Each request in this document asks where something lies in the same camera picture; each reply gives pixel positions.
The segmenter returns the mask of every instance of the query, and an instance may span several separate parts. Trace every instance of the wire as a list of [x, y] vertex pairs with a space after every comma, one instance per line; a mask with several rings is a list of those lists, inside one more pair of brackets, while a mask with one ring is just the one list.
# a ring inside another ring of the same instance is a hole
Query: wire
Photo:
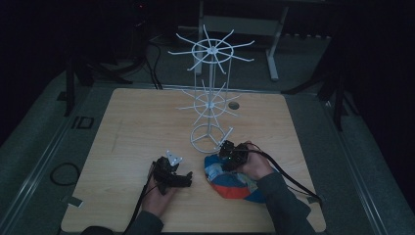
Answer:
[[157, 64], [159, 63], [159, 59], [160, 59], [160, 56], [161, 56], [161, 48], [160, 48], [160, 46], [158, 46], [155, 43], [150, 42], [150, 41], [149, 41], [149, 45], [156, 47], [158, 49], [158, 52], [159, 53], [158, 53], [158, 56], [156, 57], [156, 61], [155, 61], [155, 64], [154, 64], [154, 67], [153, 68], [150, 65], [150, 62], [148, 61], [147, 58], [146, 58], [146, 63], [147, 63], [147, 66], [149, 67], [150, 76], [152, 78], [153, 83], [155, 84], [156, 89], [162, 90], [162, 85], [161, 85], [161, 83], [160, 83], [160, 81], [159, 81], [159, 79], [157, 77], [157, 73], [156, 73]]
[[284, 171], [284, 169], [283, 168], [281, 168], [278, 164], [277, 164], [277, 162], [275, 162], [275, 160], [273, 159], [273, 158], [271, 158], [271, 156], [269, 156], [267, 153], [265, 153], [265, 152], [263, 152], [263, 151], [261, 151], [260, 150], [260, 148], [258, 147], [258, 146], [256, 146], [256, 144], [253, 144], [253, 143], [245, 143], [245, 144], [251, 144], [251, 145], [253, 145], [253, 146], [255, 146], [255, 147], [257, 147], [258, 148], [258, 150], [233, 150], [233, 151], [238, 151], [238, 152], [248, 152], [248, 153], [256, 153], [256, 154], [260, 154], [261, 156], [263, 156], [263, 157], [265, 157], [266, 159], [268, 159], [277, 169], [278, 169], [278, 171], [285, 177], [285, 178], [287, 178], [288, 180], [290, 180], [292, 183], [294, 183], [297, 187], [299, 187], [303, 192], [301, 192], [301, 191], [299, 191], [299, 190], [296, 190], [296, 189], [294, 189], [294, 188], [292, 188], [292, 187], [290, 187], [289, 185], [287, 185], [287, 187], [289, 187], [289, 188], [291, 188], [291, 189], [293, 189], [293, 190], [295, 190], [295, 191], [297, 191], [297, 192], [300, 192], [300, 193], [303, 193], [304, 195], [308, 195], [308, 196], [310, 196], [310, 197], [313, 197], [313, 198], [315, 198], [317, 201], [318, 201], [318, 203], [320, 204], [320, 207], [322, 207], [323, 206], [323, 200], [318, 196], [318, 195], [316, 195], [315, 193], [313, 193], [313, 192], [311, 192], [311, 190], [309, 190], [309, 189], [307, 189], [306, 187], [304, 187], [303, 185], [301, 185], [300, 183], [298, 183], [296, 180], [294, 180], [294, 178], [293, 177], [291, 177], [286, 171]]
[[146, 194], [144, 194], [144, 197], [146, 197], [147, 196], [147, 194], [149, 194], [153, 189], [155, 189], [155, 188], [157, 188], [157, 187], [159, 187], [159, 183], [157, 183], [153, 188], [151, 188], [151, 189], [149, 189], [148, 191], [147, 191], [147, 193]]
[[143, 199], [147, 195], [147, 188], [149, 187], [149, 182], [150, 182], [150, 179], [152, 178], [152, 176], [153, 176], [153, 171], [151, 171], [149, 173], [149, 175], [147, 176], [147, 182], [144, 185], [143, 190], [141, 191], [140, 198], [137, 201], [137, 204], [135, 206], [134, 213], [131, 216], [131, 219], [130, 219], [129, 223], [128, 223], [127, 227], [125, 228], [125, 231], [122, 234], [126, 234], [127, 233], [127, 231], [129, 230], [129, 228], [131, 227], [132, 223], [134, 222], [135, 218], [137, 217], [138, 211], [140, 210], [141, 204], [143, 203]]
[[[75, 170], [76, 170], [76, 180], [74, 180], [73, 182], [69, 182], [69, 183], [62, 183], [62, 182], [58, 182], [58, 180], [55, 179], [55, 173], [56, 171], [58, 171], [58, 169], [62, 168], [63, 166], [72, 166]], [[50, 180], [59, 186], [71, 186], [71, 185], [75, 185], [79, 179], [80, 176], [80, 170], [78, 168], [78, 166], [76, 166], [76, 164], [72, 164], [72, 163], [63, 163], [63, 164], [59, 164], [57, 165], [55, 168], [52, 169], [51, 173], [49, 174], [49, 178]]]
[[136, 29], [134, 27], [131, 28], [131, 45], [130, 45], [130, 50], [128, 52], [127, 58], [130, 59], [131, 55], [132, 55], [132, 51], [134, 48], [134, 34], [136, 33]]

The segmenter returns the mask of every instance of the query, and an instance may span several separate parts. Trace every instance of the sleeve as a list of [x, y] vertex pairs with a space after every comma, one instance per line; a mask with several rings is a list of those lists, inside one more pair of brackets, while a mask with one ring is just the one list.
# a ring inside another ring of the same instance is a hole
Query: sleeve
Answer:
[[274, 172], [262, 177], [257, 186], [265, 197], [266, 207], [278, 235], [316, 234], [307, 220], [311, 209], [288, 189], [280, 173]]
[[141, 211], [126, 235], [156, 235], [160, 234], [164, 224], [154, 214]]

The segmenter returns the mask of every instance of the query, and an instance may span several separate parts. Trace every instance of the colorful cloth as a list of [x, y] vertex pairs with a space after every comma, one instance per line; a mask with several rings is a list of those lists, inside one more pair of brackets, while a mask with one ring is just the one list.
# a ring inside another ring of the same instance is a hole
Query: colorful cloth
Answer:
[[218, 155], [205, 157], [205, 173], [211, 187], [226, 199], [265, 203], [264, 197], [257, 190], [256, 181], [243, 173], [224, 171], [222, 165], [225, 161]]

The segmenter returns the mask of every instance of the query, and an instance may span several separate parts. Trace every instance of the dark background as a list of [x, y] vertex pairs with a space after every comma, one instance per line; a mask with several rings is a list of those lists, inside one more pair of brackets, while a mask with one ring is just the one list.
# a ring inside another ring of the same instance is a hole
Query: dark background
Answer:
[[[197, 2], [1, 1], [0, 144], [50, 80], [65, 70], [68, 55], [87, 54], [98, 62], [114, 63], [116, 54], [122, 52], [118, 36], [126, 30], [145, 21], [167, 34], [174, 33], [177, 25], [195, 26]], [[263, 9], [257, 6], [257, 12], [272, 18], [269, 3], [264, 1]], [[308, 34], [333, 37], [321, 68], [333, 71], [342, 66], [346, 89], [414, 210], [415, 6], [409, 1], [366, 2], [358, 7], [348, 3], [295, 4], [284, 31], [303, 38]], [[229, 9], [211, 10], [227, 15]], [[232, 14], [255, 17], [255, 11], [235, 9]], [[138, 36], [146, 38], [149, 32], [140, 30]]]

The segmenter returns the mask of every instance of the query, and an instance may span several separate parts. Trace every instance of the table leg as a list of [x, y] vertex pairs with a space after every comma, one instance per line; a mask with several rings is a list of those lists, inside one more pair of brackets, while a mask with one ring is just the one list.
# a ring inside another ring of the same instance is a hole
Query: table leg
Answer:
[[281, 14], [280, 21], [277, 23], [276, 28], [275, 28], [274, 40], [272, 42], [272, 45], [265, 52], [266, 61], [268, 62], [269, 74], [271, 76], [271, 80], [273, 81], [278, 80], [278, 72], [277, 72], [277, 67], [275, 65], [274, 55], [275, 55], [275, 50], [277, 49], [278, 41], [280, 40], [280, 37], [281, 37], [281, 31], [283, 30], [284, 21], [285, 21], [285, 18], [287, 17], [288, 10], [289, 10], [289, 7], [284, 8]]

